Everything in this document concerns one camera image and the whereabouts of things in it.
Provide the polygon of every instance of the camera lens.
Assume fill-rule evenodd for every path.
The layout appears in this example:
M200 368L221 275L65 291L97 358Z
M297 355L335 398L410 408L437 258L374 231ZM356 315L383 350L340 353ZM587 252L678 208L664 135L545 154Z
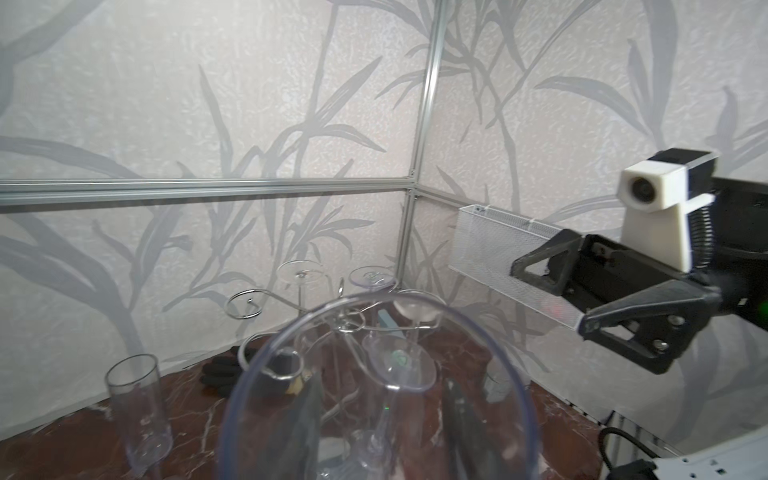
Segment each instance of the camera lens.
M656 198L656 189L651 182L639 177L632 181L632 194L644 204L649 204Z

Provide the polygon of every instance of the wallpaper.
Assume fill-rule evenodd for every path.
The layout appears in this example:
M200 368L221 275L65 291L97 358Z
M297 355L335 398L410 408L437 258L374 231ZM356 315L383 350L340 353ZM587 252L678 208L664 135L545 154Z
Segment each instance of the wallpaper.
M431 6L393 4L3 2L0 177L407 176Z
M421 181L618 237L622 168L668 147L768 181L768 4L452 0ZM596 418L685 452L768 423L768 333L718 317L663 376L448 269L455 211L418 200L411 286L505 335L518 364Z
M432 25L424 0L10 0L0 177L404 177ZM402 192L0 211L0 438L86 406L151 352L202 359L294 318L231 319L289 260L329 283L393 265Z

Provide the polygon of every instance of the black glove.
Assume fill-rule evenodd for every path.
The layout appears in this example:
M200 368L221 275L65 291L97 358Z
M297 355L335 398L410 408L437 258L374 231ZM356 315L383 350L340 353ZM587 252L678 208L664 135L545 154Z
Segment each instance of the black glove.
M203 376L200 377L200 382L205 386L214 387L216 392L224 398L230 396L240 374L243 373L243 369L237 362L238 348L234 346L229 352L217 355L209 363L203 365ZM245 360L250 362L250 359L258 351L258 349L246 348Z
M239 347L232 347L229 352L217 355L210 360L209 363L203 365L203 376L200 377L200 382L205 386L214 387L217 393L224 398L229 398L232 394L232 390L235 388L237 380L243 373L243 369L240 368L240 364L237 362L237 349ZM245 360L250 362L259 349L245 349ZM293 356L277 355L274 356L267 365L278 375L289 375L296 371L298 368L298 362ZM257 379L257 384L254 386L254 390L258 391L261 396L269 395L283 395L284 393L294 392L290 389L291 384L296 383L293 390L299 389L301 386L301 380L275 380L267 375L261 374Z

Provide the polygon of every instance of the white mesh basket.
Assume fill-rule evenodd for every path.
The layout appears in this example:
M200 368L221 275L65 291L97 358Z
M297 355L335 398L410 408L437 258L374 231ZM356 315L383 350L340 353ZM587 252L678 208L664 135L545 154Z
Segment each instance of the white mesh basket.
M512 262L539 248L560 229L482 205L460 208L451 252L452 270L516 300L570 329L582 313L568 301L509 276ZM529 270L542 275L546 262Z

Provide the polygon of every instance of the spring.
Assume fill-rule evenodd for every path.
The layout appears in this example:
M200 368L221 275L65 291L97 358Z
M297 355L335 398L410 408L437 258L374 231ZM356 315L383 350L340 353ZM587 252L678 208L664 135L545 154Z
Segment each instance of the spring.
M709 206L701 207L688 214L688 228L694 269L706 268L712 261L715 246Z

